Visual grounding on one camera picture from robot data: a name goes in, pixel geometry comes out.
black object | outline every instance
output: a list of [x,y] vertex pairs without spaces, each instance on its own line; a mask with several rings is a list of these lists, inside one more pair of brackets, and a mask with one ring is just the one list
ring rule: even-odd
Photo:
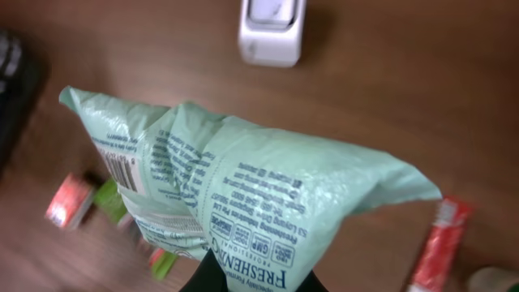
[[0,174],[31,109],[42,71],[20,39],[0,30]]
[[[189,282],[180,290],[180,292],[228,292],[227,280],[225,274],[221,270],[212,250],[196,269],[195,274]],[[296,292],[328,292],[323,284],[319,281],[314,272],[310,272],[305,281],[299,286]]]

brown floor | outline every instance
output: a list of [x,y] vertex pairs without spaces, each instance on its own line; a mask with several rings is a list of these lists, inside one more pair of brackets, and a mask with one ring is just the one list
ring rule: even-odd
[[[310,0],[293,69],[245,65],[239,0],[0,0],[49,80],[0,182],[2,291],[176,291],[181,260],[155,282],[100,214],[59,232],[43,213],[71,171],[104,166],[79,119],[58,104],[70,84],[131,100],[193,100],[270,127],[383,149],[470,202],[446,291],[481,264],[519,269],[519,2]],[[398,291],[433,204],[345,221],[315,270],[331,291]]]

white plastic device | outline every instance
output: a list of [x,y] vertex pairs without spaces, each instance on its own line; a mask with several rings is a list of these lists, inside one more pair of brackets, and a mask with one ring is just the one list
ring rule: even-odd
[[301,55],[306,0],[242,0],[238,46],[245,62],[292,67]]

plastic bag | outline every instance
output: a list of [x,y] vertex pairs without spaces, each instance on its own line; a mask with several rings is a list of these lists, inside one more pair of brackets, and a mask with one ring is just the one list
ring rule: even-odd
[[[345,216],[440,198],[384,152],[192,103],[145,105],[70,87],[60,101],[81,117],[143,233],[173,252],[208,244],[231,291],[294,291]],[[181,243],[186,236],[199,237]]]

red and white box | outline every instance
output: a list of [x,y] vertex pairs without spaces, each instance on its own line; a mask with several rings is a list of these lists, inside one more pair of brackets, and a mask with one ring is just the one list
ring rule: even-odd
[[407,292],[443,290],[470,213],[471,209],[457,200],[445,198],[440,202],[436,220]]
[[45,217],[61,229],[76,229],[90,208],[95,191],[90,183],[69,174],[50,202]]

